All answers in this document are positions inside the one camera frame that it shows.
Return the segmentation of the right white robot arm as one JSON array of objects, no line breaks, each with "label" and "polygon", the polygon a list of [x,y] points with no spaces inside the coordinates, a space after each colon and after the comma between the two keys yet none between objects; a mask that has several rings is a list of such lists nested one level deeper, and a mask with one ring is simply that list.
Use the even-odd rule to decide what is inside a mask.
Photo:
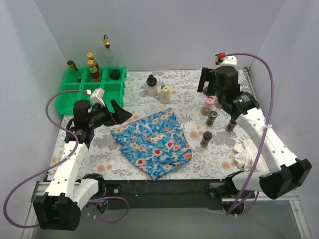
[{"label": "right white robot arm", "polygon": [[270,199],[300,187],[308,176],[312,165],[308,159],[299,159],[280,140],[275,131],[266,124],[259,103],[252,94],[240,89],[239,73],[232,66],[220,66],[217,69],[201,69],[198,92],[202,92],[208,83],[207,92],[213,93],[222,109],[231,120],[237,123],[256,146],[267,165],[264,172],[253,172],[249,177],[244,172],[233,173],[227,177],[226,194],[231,198],[239,197],[244,188],[249,191],[261,191]]}]

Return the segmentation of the red sauce bottle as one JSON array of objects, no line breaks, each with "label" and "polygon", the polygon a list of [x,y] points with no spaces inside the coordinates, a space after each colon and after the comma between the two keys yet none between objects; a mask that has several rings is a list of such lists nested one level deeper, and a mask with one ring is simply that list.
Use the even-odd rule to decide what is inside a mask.
[{"label": "red sauce bottle", "polygon": [[101,82],[101,75],[93,60],[88,60],[89,71],[94,82]]},{"label": "red sauce bottle", "polygon": [[100,67],[96,61],[96,59],[94,58],[94,54],[93,53],[88,53],[87,54],[87,58],[88,58],[88,65],[91,66],[95,66],[97,68],[97,70],[100,70]]}]

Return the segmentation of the yellow-label spice tube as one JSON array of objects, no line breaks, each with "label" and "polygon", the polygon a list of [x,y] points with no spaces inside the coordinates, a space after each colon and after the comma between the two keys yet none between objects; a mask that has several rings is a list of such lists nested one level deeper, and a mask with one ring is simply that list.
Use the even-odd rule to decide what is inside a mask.
[{"label": "yellow-label spice tube", "polygon": [[70,69],[71,73],[73,74],[74,78],[77,80],[77,82],[80,83],[82,81],[82,75],[80,71],[78,70],[74,61],[72,60],[67,61],[67,66]]}]

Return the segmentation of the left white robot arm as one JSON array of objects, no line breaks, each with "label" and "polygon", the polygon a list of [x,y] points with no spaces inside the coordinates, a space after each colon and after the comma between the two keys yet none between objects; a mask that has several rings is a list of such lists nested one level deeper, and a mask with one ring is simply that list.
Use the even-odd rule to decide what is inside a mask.
[{"label": "left white robot arm", "polygon": [[56,168],[53,179],[43,195],[37,195],[33,207],[41,229],[77,229],[81,210],[91,199],[106,195],[105,180],[101,174],[85,175],[75,187],[78,171],[94,137],[94,130],[102,125],[122,124],[132,113],[121,108],[115,100],[110,101],[114,112],[101,103],[91,104],[88,100],[76,101],[74,117],[67,124],[64,139],[64,159]]}]

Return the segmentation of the small black-cap pepper jar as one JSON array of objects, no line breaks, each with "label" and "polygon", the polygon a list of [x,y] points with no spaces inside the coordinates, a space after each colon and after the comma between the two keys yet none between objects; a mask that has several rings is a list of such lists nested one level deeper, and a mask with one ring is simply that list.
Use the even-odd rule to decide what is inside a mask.
[{"label": "small black-cap pepper jar", "polygon": [[201,147],[208,147],[208,144],[209,144],[211,138],[212,138],[212,133],[209,131],[205,131],[203,136],[202,136],[200,146]]}]

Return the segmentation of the tall oil bottle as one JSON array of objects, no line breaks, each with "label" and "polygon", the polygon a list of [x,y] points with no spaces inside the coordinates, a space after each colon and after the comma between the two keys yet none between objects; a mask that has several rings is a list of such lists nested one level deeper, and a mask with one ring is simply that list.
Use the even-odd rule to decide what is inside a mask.
[{"label": "tall oil bottle", "polygon": [[[222,61],[225,58],[225,55],[226,55],[225,52],[216,54],[216,57],[215,57],[215,65],[216,66],[219,66],[222,63]],[[203,88],[203,93],[206,96],[214,96],[215,95],[214,84],[216,81],[216,79],[215,79],[215,70],[216,69],[217,68],[211,69],[211,68],[204,67],[202,70],[202,76],[203,76],[204,83],[208,82],[208,85]]]},{"label": "tall oil bottle", "polygon": [[111,43],[110,43],[107,35],[103,36],[103,44],[105,47],[106,66],[109,68],[109,70],[108,70],[109,77],[112,80],[119,80],[121,77],[121,71],[119,68],[118,61],[115,58],[114,54],[112,53]]}]

